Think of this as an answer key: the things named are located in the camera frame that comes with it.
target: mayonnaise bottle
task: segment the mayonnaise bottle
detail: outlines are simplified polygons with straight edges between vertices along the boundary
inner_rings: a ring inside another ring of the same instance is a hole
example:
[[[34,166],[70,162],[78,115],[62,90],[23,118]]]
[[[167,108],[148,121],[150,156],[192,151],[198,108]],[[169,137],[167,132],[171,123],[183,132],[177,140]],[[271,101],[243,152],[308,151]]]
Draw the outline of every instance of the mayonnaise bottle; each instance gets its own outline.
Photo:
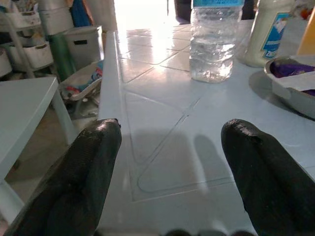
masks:
[[[243,62],[263,67],[274,58],[280,45],[294,0],[259,0],[251,39]]]

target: blue label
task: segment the blue label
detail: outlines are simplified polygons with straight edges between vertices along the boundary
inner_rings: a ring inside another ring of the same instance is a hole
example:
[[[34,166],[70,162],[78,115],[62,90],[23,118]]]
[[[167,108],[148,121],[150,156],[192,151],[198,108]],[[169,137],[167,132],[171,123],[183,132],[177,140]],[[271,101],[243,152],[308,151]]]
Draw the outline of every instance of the blue label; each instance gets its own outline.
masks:
[[[289,16],[289,13],[279,13],[276,16],[271,30],[269,31],[268,37],[262,47],[262,50],[265,51],[263,56],[264,58],[271,59],[277,54],[277,50],[280,46],[280,40],[284,33],[284,28]]]
[[[244,4],[244,0],[193,0],[193,7],[242,6],[243,4]]]

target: gray bin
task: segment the gray bin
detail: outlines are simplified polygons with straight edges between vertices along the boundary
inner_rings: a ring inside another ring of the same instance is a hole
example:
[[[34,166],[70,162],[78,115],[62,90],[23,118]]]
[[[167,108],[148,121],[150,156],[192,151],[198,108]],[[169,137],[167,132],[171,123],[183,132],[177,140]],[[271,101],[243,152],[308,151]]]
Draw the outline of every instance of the gray bin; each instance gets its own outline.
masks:
[[[73,28],[64,35],[77,70],[104,59],[102,26]]]

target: purple item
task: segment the purple item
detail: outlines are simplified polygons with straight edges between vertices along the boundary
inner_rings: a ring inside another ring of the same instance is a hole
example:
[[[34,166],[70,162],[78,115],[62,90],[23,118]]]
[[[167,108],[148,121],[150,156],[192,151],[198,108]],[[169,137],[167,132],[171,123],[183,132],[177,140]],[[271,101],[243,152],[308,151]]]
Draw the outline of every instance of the purple item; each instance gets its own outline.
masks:
[[[315,96],[315,89],[305,90],[304,93],[307,93],[309,95]]]
[[[315,71],[315,67],[298,63],[293,59],[281,59],[270,65],[270,71],[277,78],[282,78]]]

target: tiled table surface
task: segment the tiled table surface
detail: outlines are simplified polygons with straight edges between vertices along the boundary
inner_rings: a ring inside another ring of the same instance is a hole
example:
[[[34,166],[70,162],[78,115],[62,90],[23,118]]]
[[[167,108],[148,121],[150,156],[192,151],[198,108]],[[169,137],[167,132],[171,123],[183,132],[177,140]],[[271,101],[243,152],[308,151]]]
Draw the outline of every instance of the tiled table surface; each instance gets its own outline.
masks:
[[[246,48],[251,24],[241,23],[237,55]],[[305,25],[289,22],[280,55],[296,52]],[[101,228],[252,231],[221,148],[221,128],[232,118],[274,135],[315,174],[315,123],[271,93],[262,69],[237,59],[228,81],[193,81],[189,30],[186,25],[107,35],[99,118],[119,119],[123,143]]]

